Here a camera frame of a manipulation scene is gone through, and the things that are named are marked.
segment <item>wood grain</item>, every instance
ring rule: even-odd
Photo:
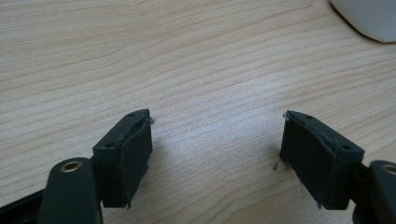
[[[351,223],[279,160],[287,109],[396,161],[396,45],[328,1],[2,1],[0,52],[0,205],[141,108],[149,170],[106,223]]]

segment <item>black clamp jaw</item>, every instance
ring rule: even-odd
[[[47,187],[1,208],[1,223],[103,223],[104,207],[131,206],[152,151],[152,119],[139,110],[123,117],[93,156],[55,165]]]
[[[280,158],[288,163],[319,206],[345,210],[357,224],[396,223],[396,164],[361,164],[364,150],[312,116],[287,111]]]

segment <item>wooden table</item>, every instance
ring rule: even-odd
[[[396,45],[329,1],[7,0],[0,53],[0,205],[141,108],[149,169],[105,223],[351,223],[279,160],[287,109],[396,161]]]

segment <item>black plastic part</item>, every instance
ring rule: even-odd
[[[368,192],[379,223],[396,223],[396,164],[373,161],[369,167]]]
[[[91,160],[104,207],[131,206],[148,169],[152,151],[150,121],[147,109],[128,114],[93,147]]]
[[[280,157],[296,172],[318,204],[344,210],[348,183],[364,150],[312,116],[287,111]]]
[[[37,223],[103,223],[89,159],[69,159],[51,169]]]
[[[28,195],[0,209],[0,223],[33,224],[37,221],[38,210],[44,190]]]

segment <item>white object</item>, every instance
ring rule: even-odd
[[[380,42],[396,42],[396,0],[331,0],[362,34]]]

